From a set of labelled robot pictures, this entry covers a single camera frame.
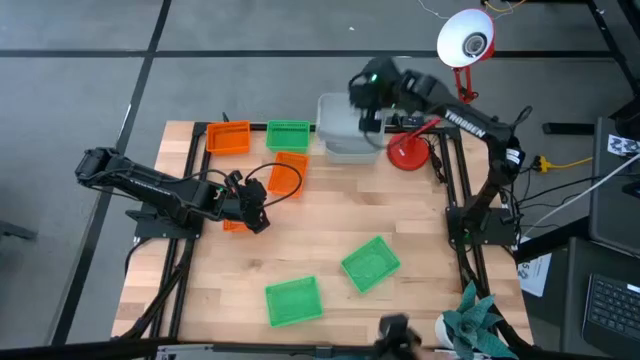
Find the orange basket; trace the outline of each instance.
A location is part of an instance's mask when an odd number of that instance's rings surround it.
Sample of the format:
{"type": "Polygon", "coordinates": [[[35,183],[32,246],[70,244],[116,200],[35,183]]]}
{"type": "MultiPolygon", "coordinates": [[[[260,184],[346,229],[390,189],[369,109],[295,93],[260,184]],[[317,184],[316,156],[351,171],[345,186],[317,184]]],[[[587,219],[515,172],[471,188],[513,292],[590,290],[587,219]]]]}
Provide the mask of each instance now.
{"type": "Polygon", "coordinates": [[[243,232],[248,231],[249,228],[240,221],[224,220],[222,222],[222,230],[227,232],[243,232]]]}
{"type": "Polygon", "coordinates": [[[207,125],[207,151],[215,155],[249,152],[249,121],[231,121],[207,125]]]}
{"type": "MultiPolygon", "coordinates": [[[[309,166],[309,156],[295,153],[279,152],[276,155],[276,162],[293,166],[302,175],[302,185],[309,166]]],[[[298,175],[291,169],[284,166],[273,166],[271,170],[271,179],[269,179],[269,190],[272,194],[287,195],[292,192],[298,185],[298,175]]],[[[302,185],[292,197],[300,197],[302,194],[302,185]]]]}

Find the wooden table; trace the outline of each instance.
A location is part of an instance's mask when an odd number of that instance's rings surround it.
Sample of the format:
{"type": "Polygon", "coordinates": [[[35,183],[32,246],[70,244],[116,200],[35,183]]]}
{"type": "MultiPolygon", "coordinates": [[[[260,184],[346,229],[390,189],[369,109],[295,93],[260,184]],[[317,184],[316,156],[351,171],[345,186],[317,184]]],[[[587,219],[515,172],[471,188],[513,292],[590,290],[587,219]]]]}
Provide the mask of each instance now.
{"type": "MultiPolygon", "coordinates": [[[[167,123],[156,169],[182,176],[192,128],[193,122],[167,123]]],[[[275,154],[265,147],[265,135],[253,132],[249,154],[213,156],[209,167],[247,174],[273,161],[275,154]]],[[[463,145],[472,191],[477,192],[487,172],[486,146],[471,136],[463,136],[463,145]]],[[[199,146],[196,164],[200,164],[204,137],[199,146]]],[[[450,149],[457,180],[452,144],[450,149]]],[[[393,167],[384,155],[375,165],[329,164],[317,139],[309,154],[311,168],[302,196],[270,207],[271,227],[261,234],[226,233],[222,223],[205,222],[196,243],[179,340],[371,345],[378,336],[380,317],[404,312],[423,344],[437,346],[434,322],[442,311],[455,309],[461,298],[455,253],[447,245],[445,186],[437,182],[430,166],[406,172],[393,167]],[[376,235],[390,244],[402,266],[377,288],[360,295],[340,261],[376,235]],[[324,316],[271,328],[265,286],[307,275],[318,278],[324,316]]],[[[265,187],[270,173],[270,169],[258,173],[265,187]]],[[[214,174],[209,179],[222,182],[214,174]]],[[[456,187],[457,194],[462,194],[459,183],[456,187]]],[[[128,330],[155,296],[167,243],[150,241],[131,259],[113,335],[128,330]]],[[[496,305],[518,334],[531,342],[513,260],[500,247],[483,249],[496,305]]],[[[168,333],[172,309],[170,299],[161,334],[168,333]]]]}

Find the white lamp head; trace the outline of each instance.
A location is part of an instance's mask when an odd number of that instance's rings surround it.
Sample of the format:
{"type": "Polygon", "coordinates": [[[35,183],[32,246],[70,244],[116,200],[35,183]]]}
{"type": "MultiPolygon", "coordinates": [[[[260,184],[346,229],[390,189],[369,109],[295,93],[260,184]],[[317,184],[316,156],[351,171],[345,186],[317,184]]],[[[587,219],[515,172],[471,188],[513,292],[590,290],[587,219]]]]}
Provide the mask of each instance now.
{"type": "Polygon", "coordinates": [[[479,9],[466,9],[453,15],[438,35],[438,56],[453,68],[485,60],[494,50],[493,20],[479,9]]]}

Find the green basket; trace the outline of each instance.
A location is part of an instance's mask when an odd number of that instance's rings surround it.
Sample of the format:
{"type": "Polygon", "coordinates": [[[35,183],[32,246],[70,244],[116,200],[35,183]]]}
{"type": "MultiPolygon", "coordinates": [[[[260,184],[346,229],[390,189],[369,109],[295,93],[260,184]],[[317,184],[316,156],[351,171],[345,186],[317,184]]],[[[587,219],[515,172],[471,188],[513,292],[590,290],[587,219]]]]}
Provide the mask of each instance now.
{"type": "Polygon", "coordinates": [[[273,151],[304,154],[309,147],[308,121],[272,120],[267,124],[267,147],[273,151]]]}
{"type": "Polygon", "coordinates": [[[364,294],[398,270],[400,260],[384,239],[376,236],[341,264],[358,291],[364,294]]]}
{"type": "Polygon", "coordinates": [[[273,327],[296,324],[322,316],[315,276],[269,285],[265,289],[269,323],[273,327]]]}

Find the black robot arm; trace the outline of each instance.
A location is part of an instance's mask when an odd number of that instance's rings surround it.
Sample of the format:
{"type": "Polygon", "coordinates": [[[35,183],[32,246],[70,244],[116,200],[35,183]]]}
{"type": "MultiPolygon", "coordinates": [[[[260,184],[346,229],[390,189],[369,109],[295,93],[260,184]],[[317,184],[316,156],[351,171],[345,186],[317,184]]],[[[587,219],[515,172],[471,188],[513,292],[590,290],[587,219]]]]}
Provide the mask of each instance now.
{"type": "Polygon", "coordinates": [[[178,226],[188,226],[194,217],[242,221],[254,233],[269,226],[263,208],[266,190],[255,179],[241,185],[239,171],[226,176],[224,185],[178,179],[137,164],[115,149],[95,148],[85,151],[75,174],[81,185],[113,186],[153,206],[178,226]]]}
{"type": "Polygon", "coordinates": [[[525,153],[514,136],[515,125],[498,122],[459,101],[447,87],[433,76],[407,70],[400,73],[389,58],[372,59],[349,82],[349,100],[362,110],[360,130],[373,131],[380,126],[375,121],[377,111],[393,108],[409,115],[419,111],[435,114],[487,144],[489,174],[478,195],[466,202],[460,215],[460,227],[465,233],[484,230],[489,205],[503,186],[512,184],[518,176],[525,153]]]}

